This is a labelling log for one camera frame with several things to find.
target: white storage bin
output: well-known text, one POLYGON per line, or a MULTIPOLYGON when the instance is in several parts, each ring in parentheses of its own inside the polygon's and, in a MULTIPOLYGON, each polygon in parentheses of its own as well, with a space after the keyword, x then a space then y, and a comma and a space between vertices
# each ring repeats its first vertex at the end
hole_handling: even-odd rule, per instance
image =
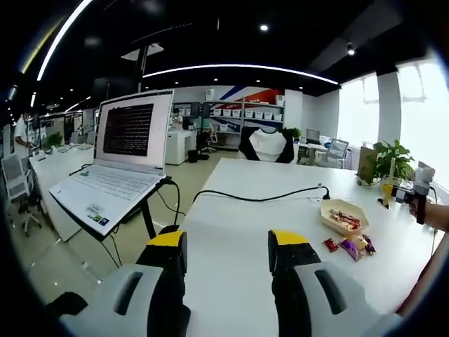
POLYGON ((213 100, 214 94, 215 94, 215 90, 214 89, 206 90, 206 100, 213 100))

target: snack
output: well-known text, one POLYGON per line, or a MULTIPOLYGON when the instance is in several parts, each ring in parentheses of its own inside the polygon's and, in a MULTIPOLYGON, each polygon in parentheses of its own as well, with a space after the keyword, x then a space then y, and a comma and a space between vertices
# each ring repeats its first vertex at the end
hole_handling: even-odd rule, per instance
POLYGON ((349 239, 345 239, 340 242, 340 246, 355 260, 358 261, 362 258, 357 246, 349 239))
POLYGON ((368 242, 362 235, 355 234, 348 237, 356 246, 359 251, 364 251, 365 247, 368 245, 368 242))
POLYGON ((367 235, 362 235, 363 238, 367 241, 367 245, 365 246, 365 250, 368 254, 374 255, 376 254, 376 250, 374 249, 373 243, 371 242, 371 239, 367 235))
POLYGON ((329 248, 329 251, 333 253, 338 249, 337 244, 332 240, 332 238, 324 240, 324 244, 329 248))
POLYGON ((329 210, 330 218, 337 221, 340 226, 348 230, 357 230, 360 228, 360 220, 336 209, 329 210))

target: purple snack package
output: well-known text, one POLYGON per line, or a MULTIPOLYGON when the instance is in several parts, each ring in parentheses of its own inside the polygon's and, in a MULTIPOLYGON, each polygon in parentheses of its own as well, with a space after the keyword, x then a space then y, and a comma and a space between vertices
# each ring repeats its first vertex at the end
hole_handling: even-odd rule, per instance
POLYGON ((374 255, 376 254, 376 250, 374 249, 373 243, 371 242, 371 239, 367 236, 362 234, 363 238, 367 241, 368 245, 365 246, 365 250, 368 254, 374 255))
POLYGON ((358 261, 362 258, 357 246, 351 240, 345 239, 340 242, 340 246, 355 260, 358 261))

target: paper tray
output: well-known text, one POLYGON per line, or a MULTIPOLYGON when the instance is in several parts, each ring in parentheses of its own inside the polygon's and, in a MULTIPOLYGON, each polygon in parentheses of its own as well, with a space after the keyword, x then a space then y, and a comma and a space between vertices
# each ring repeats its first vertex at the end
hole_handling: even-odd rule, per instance
POLYGON ((321 222, 324 225, 327 225, 327 226, 333 228, 340 234, 343 234, 344 236, 356 234, 356 233, 366 229, 370 225, 368 222, 368 219, 365 216, 365 213, 362 211, 362 209, 360 207, 357 207, 357 206, 350 204, 349 202, 346 202, 345 200, 341 200, 341 199, 321 200, 321 222), (329 211, 331 209, 335 209, 337 211, 341 211, 350 216, 358 218, 360 220, 360 225, 361 225, 360 228, 357 230, 348 230, 347 228, 339 225, 339 223, 337 221, 333 220, 330 217, 329 211))

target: white desk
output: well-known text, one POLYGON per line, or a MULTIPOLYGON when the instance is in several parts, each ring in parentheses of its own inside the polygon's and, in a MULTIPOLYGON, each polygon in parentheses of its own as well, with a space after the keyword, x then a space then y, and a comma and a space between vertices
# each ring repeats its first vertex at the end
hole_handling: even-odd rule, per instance
POLYGON ((322 151, 322 152, 327 152, 328 151, 328 149, 326 149, 324 146, 317 145, 317 144, 298 143, 297 146, 298 147, 306 147, 307 149, 309 149, 309 165, 314 165, 314 162, 315 162, 315 150, 322 151))
POLYGON ((195 149, 196 131, 169 131, 166 144, 166 164, 182 164, 187 160, 187 151, 195 149))
POLYGON ((61 239, 67 241, 81 228, 62 210, 48 189, 64 180, 70 173, 79 170, 84 164, 92 163, 93 147, 89 150, 72 148, 66 153, 53 150, 52 154, 47 154, 41 161, 37 161, 35 157, 30 157, 29 161, 37 177, 44 211, 48 213, 61 239))
POLYGON ((334 168, 221 159, 203 187, 242 197, 273 197, 323 183, 332 198, 361 206, 365 231, 377 254, 356 262, 343 249, 330 253, 323 240, 341 236, 321 224, 318 200, 325 191, 254 203, 202 194, 182 223, 187 231, 185 304, 192 315, 188 336, 278 335, 268 231, 304 235, 322 261, 331 261, 361 283, 379 313, 393 312, 415 284, 431 253, 432 233, 418 225, 407 206, 377 204, 378 187, 360 187, 354 172, 334 168))

